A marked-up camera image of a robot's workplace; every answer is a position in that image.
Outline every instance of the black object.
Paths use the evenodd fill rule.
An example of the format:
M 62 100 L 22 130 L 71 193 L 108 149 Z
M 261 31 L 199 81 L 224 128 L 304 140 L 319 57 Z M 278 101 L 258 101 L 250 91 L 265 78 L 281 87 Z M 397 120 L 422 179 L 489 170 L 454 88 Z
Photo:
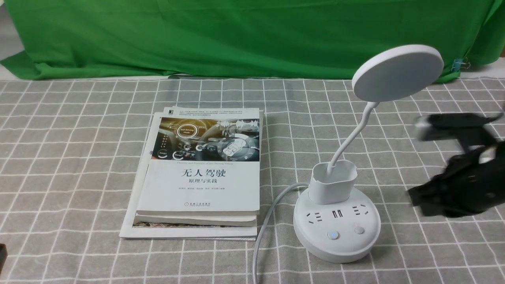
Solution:
M 4 269 L 5 261 L 7 260 L 7 246 L 5 244 L 0 244 L 0 275 Z
M 428 118 L 437 139 L 456 138 L 464 153 L 451 157 L 443 173 L 408 190 L 412 204 L 424 216 L 471 216 L 505 203 L 505 142 L 484 128 L 499 117 L 437 114 Z

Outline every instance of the desk lamp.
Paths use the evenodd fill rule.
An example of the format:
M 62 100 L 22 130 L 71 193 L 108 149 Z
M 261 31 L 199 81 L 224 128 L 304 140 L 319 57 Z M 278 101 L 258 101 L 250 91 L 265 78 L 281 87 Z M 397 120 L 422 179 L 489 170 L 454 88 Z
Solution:
M 308 186 L 296 201 L 293 226 L 300 243 L 313 255 L 333 263 L 365 257 L 377 241 L 381 221 L 373 202 L 354 188 L 354 163 L 338 158 L 368 123 L 381 102 L 411 96 L 432 84 L 442 73 L 440 53 L 426 45 L 404 45 L 382 52 L 364 63 L 352 78 L 355 95 L 367 102 L 361 122 L 340 145 L 330 162 L 312 169 L 310 184 L 296 183 L 273 201 L 258 234 L 253 255 L 257 283 L 257 249 L 275 205 L 290 190 Z

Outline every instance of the book cover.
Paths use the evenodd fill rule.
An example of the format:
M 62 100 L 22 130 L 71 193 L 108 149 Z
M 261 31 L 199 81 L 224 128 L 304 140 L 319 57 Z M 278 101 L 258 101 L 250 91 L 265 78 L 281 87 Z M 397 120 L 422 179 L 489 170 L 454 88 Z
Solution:
M 140 215 L 255 215 L 260 205 L 259 109 L 156 113 Z

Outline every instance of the power cord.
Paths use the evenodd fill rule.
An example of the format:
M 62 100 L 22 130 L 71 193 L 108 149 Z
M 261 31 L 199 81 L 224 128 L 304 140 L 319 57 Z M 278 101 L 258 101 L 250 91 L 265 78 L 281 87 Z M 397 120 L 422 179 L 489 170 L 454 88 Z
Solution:
M 309 186 L 306 182 L 298 182 L 288 186 L 285 190 L 283 190 L 272 202 L 270 208 L 268 209 L 267 214 L 265 215 L 265 220 L 263 221 L 263 225 L 261 225 L 260 232 L 258 233 L 258 238 L 256 239 L 256 245 L 254 247 L 254 252 L 252 253 L 252 282 L 253 284 L 258 284 L 258 251 L 260 250 L 260 243 L 263 235 L 265 234 L 265 229 L 267 228 L 268 221 L 270 220 L 270 216 L 275 209 L 275 206 L 279 201 L 286 195 L 286 193 L 296 189 L 300 186 Z

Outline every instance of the pen holder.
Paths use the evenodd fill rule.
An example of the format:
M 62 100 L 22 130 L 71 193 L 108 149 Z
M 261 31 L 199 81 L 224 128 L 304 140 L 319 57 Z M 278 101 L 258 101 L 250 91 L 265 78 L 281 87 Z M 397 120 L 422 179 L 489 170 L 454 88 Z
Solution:
M 312 169 L 309 198 L 319 205 L 346 201 L 358 177 L 356 165 L 338 160 L 329 176 L 326 176 L 327 167 L 328 163 L 319 163 Z

